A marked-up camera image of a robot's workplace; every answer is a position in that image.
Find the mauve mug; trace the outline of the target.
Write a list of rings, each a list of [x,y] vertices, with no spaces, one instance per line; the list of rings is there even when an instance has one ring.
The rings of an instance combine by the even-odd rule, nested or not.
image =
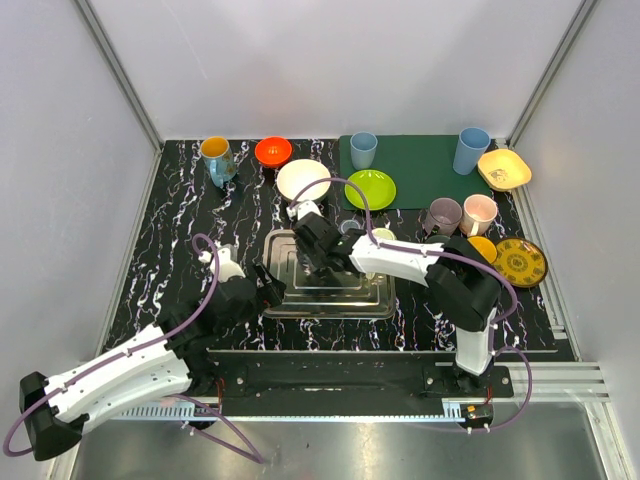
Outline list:
[[[427,210],[423,230],[428,236],[450,237],[457,230],[462,216],[462,207],[456,200],[448,197],[437,198]]]

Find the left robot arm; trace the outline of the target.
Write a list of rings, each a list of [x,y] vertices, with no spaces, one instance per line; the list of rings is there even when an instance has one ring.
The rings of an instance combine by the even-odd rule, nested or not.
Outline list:
[[[215,386],[206,350],[222,330],[253,320],[284,299],[285,284],[262,263],[245,277],[225,269],[212,293],[166,309],[118,347],[50,377],[35,371],[19,384],[20,425],[37,461],[55,458],[124,411],[160,397],[203,396]]]

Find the yellow mug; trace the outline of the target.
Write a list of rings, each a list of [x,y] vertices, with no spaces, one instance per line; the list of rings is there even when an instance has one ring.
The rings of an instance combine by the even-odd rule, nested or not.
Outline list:
[[[496,245],[484,236],[471,236],[467,240],[489,263],[493,264],[498,256]]]

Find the blue-grey mug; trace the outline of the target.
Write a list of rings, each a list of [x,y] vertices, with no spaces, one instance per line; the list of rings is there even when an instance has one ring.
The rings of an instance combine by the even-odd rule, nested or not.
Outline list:
[[[339,225],[339,232],[343,235],[361,233],[362,231],[362,225],[354,219],[344,220]]]

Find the light green mug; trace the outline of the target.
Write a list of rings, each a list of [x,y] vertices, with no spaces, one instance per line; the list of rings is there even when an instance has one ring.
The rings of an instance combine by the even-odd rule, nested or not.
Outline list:
[[[373,235],[379,240],[396,240],[396,235],[387,228],[375,228],[372,231]]]

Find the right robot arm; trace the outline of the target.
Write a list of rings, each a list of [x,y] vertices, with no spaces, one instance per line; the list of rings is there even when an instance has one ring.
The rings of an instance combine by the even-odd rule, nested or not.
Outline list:
[[[461,237],[417,244],[385,240],[363,229],[342,233],[322,215],[294,215],[298,252],[314,271],[330,269],[354,275],[382,274],[427,288],[455,327],[452,381],[466,396],[490,383],[493,362],[491,322],[497,315],[501,283],[489,264]]]

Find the pink mug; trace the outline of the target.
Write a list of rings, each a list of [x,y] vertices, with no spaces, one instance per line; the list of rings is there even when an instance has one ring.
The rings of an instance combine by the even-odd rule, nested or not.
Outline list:
[[[497,214],[498,206],[492,198],[482,194],[470,195],[464,201],[459,228],[467,237],[483,235]]]

